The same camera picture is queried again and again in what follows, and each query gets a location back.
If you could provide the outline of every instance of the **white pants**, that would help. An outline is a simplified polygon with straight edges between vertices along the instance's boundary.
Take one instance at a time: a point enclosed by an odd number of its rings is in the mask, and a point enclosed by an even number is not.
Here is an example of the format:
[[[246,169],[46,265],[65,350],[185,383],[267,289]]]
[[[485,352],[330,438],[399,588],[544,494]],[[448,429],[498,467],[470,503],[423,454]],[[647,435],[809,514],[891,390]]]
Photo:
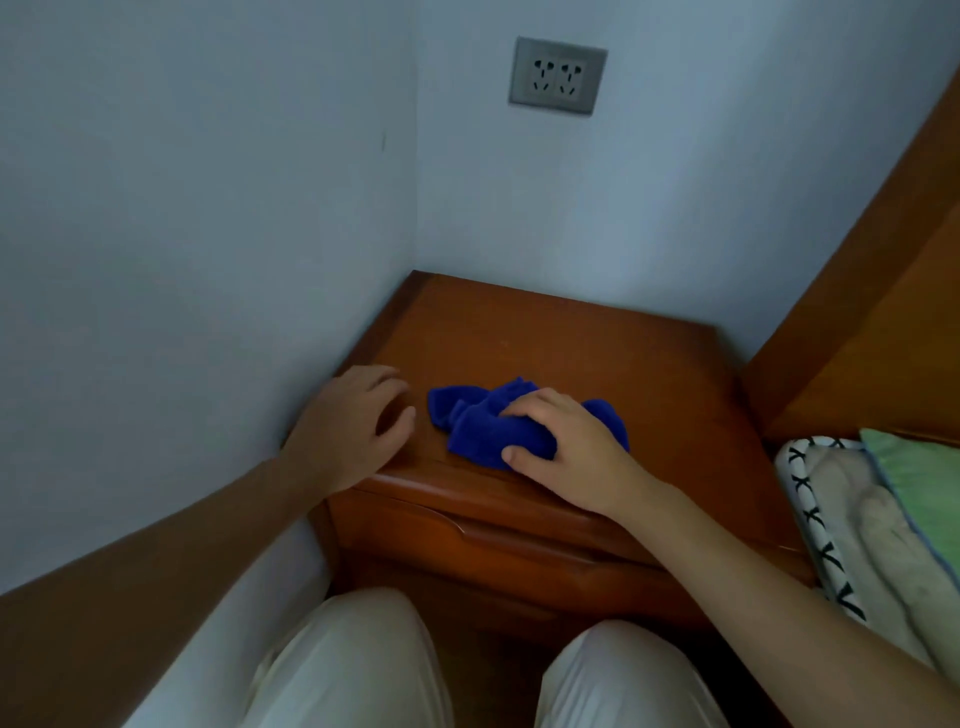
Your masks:
[[[243,728],[452,728],[437,655],[400,592],[325,601],[257,671]],[[625,621],[568,644],[544,673],[538,728],[720,728],[727,721],[683,653]]]

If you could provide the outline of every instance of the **bed headboard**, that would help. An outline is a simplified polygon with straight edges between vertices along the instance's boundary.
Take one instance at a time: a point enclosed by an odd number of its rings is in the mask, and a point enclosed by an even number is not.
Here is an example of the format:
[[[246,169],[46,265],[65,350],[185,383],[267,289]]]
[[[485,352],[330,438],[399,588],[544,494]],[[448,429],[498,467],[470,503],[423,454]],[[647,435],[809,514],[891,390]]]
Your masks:
[[[960,72],[741,380],[760,434],[960,445]]]

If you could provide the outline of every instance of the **blue towel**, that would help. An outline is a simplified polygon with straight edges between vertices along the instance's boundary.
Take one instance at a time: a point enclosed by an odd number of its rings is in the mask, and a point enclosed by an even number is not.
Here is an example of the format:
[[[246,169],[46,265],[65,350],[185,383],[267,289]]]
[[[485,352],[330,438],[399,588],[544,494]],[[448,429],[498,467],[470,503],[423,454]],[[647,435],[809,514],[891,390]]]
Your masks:
[[[529,417],[498,417],[517,397],[540,389],[518,377],[502,387],[438,387],[427,394],[427,408],[434,425],[450,433],[446,448],[488,468],[509,470],[500,457],[508,445],[523,445],[537,457],[552,460],[557,441],[550,430]],[[604,400],[587,400],[584,408],[607,426],[616,441],[630,451],[623,420]]]

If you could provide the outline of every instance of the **electrical outlet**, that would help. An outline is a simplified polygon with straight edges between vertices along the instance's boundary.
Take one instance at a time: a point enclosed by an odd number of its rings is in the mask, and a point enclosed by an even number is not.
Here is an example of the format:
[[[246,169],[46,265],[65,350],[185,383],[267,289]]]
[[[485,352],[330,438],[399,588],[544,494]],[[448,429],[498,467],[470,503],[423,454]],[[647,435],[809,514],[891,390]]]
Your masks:
[[[554,77],[553,92],[570,101],[580,98],[584,87],[582,81],[587,64],[584,61],[562,59],[557,63],[557,75]]]
[[[530,84],[527,90],[538,96],[553,93],[557,86],[557,59],[552,56],[538,56],[531,61]]]
[[[510,103],[590,115],[607,51],[552,40],[516,40]]]

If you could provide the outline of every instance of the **person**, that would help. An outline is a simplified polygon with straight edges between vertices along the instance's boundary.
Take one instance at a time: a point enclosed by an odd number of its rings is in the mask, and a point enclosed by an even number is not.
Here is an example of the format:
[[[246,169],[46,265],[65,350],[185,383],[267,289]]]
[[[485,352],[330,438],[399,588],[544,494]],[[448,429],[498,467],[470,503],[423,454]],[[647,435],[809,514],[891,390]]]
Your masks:
[[[324,498],[375,473],[409,439],[407,385],[354,367],[313,399],[276,458],[141,531],[0,597],[0,723],[118,726],[230,585]],[[557,439],[552,461],[504,460],[558,496],[624,526],[697,601],[794,726],[960,725],[945,678],[767,563],[684,493],[647,473],[572,398],[541,389],[503,416]],[[324,602],[258,671],[244,725],[451,725],[420,618],[397,592]],[[686,658],[621,621],[567,646],[542,680],[538,726],[722,726]]]

